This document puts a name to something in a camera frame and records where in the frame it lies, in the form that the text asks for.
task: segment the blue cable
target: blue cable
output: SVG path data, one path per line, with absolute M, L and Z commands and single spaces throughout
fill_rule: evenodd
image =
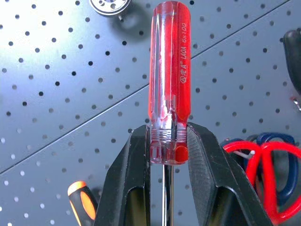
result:
M 261 133 L 257 137 L 256 142 L 258 145 L 261 145 L 275 138 L 282 139 L 286 143 L 295 145 L 294 138 L 290 135 L 283 134 L 283 133 Z M 277 202 L 279 206 L 284 205 L 287 202 L 287 200 L 292 196 L 298 183 L 298 173 L 299 173 L 298 158 L 293 154 L 289 153 L 288 161 L 289 161 L 289 170 L 288 170 L 288 178 L 287 178 L 286 185 L 281 191 L 277 191 Z

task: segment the screwdriver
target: screwdriver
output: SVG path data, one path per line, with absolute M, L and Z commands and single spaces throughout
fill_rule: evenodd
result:
M 96 217 L 97 202 L 84 181 L 76 181 L 68 188 L 71 208 L 79 226 L 92 226 Z
M 153 13 L 150 44 L 150 160 L 163 164 L 162 226 L 173 225 L 174 165 L 188 160 L 190 12 L 167 1 Z

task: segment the transparent red handle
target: transparent red handle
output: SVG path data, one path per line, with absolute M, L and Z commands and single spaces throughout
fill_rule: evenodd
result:
M 176 1 L 154 9 L 151 28 L 149 117 L 151 161 L 187 161 L 190 115 L 190 12 Z

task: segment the metal object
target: metal object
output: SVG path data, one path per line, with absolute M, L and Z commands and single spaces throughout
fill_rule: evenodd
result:
M 162 226 L 174 225 L 174 167 L 163 165 Z
M 89 0 L 92 8 L 103 16 L 118 15 L 122 20 L 121 13 L 128 7 L 131 0 Z
M 51 220 L 54 226 L 76 225 L 66 193 L 76 180 L 85 180 L 99 198 L 107 169 L 127 141 L 128 131 L 149 120 L 147 31 L 153 9 L 160 2 L 133 0 L 134 11 L 144 19 L 133 18 L 137 26 L 121 30 L 119 24 L 126 25 L 126 19 L 124 23 L 118 18 L 108 23 L 109 19 L 97 14 L 86 0 L 0 1 L 0 139 L 5 140 L 0 142 L 0 190 L 5 194 L 0 198 L 0 225 L 49 225 Z M 190 121 L 210 129 L 219 141 L 279 131 L 300 142 L 300 114 L 287 101 L 294 87 L 279 39 L 300 26 L 301 2 L 201 2 L 194 0 L 190 5 L 185 1 L 194 29 Z M 198 220 L 186 176 L 188 166 L 174 170 L 174 224 L 195 226 Z M 286 161 L 281 173 L 285 171 Z M 151 221 L 159 226 L 162 200 L 157 197 L 162 194 L 162 167 L 153 165 L 151 177 Z M 301 191 L 300 184 L 296 191 Z M 298 225 L 300 217 L 284 225 Z

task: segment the black object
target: black object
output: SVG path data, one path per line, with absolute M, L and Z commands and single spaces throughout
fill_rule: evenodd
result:
M 192 194 L 200 226 L 272 226 L 243 169 L 206 128 L 188 123 Z M 134 130 L 111 165 L 94 226 L 150 226 L 150 135 Z
M 293 86 L 301 95 L 301 34 L 300 30 L 288 31 L 283 37 L 288 73 Z
M 149 131 L 140 126 L 109 168 L 94 226 L 150 226 Z

